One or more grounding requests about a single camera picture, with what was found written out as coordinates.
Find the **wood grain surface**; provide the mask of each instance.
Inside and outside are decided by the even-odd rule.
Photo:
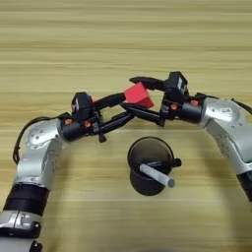
[[[0,0],[1,206],[19,130],[69,111],[75,92],[102,97],[130,87],[130,77],[180,70],[191,94],[252,105],[251,27],[250,0]],[[153,96],[158,108],[162,94]],[[175,188],[152,198],[133,190],[126,160],[145,136],[164,139],[183,161]],[[45,251],[252,251],[247,199],[206,132],[136,119],[107,139],[67,149],[44,215]]]

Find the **red cube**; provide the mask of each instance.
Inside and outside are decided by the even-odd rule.
[[[129,103],[142,105],[146,108],[154,106],[148,91],[142,83],[138,83],[124,92]]]

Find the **wooden table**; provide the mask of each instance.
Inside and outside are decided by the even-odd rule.
[[[180,70],[191,94],[251,105],[251,12],[248,0],[1,0],[2,205],[19,130],[69,111],[75,92],[103,97],[130,87],[130,77]],[[158,108],[162,94],[153,96]],[[126,160],[145,136],[164,139],[183,160],[172,171],[176,187],[152,198],[133,190]],[[44,215],[45,251],[252,251],[247,199],[206,132],[136,119],[107,139],[83,139],[66,152]]]

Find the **pen holder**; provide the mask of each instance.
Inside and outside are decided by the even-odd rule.
[[[140,165],[142,163],[147,164],[167,175],[173,167],[179,166],[171,165],[175,160],[171,147],[165,141],[155,137],[139,139],[128,152],[132,186],[137,192],[145,196],[154,196],[160,193],[164,185],[143,173],[140,170]]]

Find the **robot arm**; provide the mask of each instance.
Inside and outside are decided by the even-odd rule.
[[[187,81],[180,72],[171,72],[165,81],[147,77],[132,78],[147,89],[164,92],[159,112],[136,104],[122,107],[139,118],[164,126],[166,119],[183,120],[200,125],[217,141],[221,153],[229,162],[248,199],[252,202],[252,126],[246,121],[241,102],[218,99],[205,94],[190,96]]]
[[[99,135],[102,143],[105,133],[133,119],[134,115],[123,112],[103,122],[101,110],[122,100],[125,100],[123,94],[114,94],[93,102],[88,94],[78,93],[72,102],[71,115],[65,113],[58,118],[45,118],[46,121],[34,124],[21,158],[18,152],[19,137],[14,151],[17,174],[0,213],[0,252],[42,250],[42,245],[35,240],[40,235],[42,216],[54,174],[59,167],[61,151],[67,142],[87,136]]]

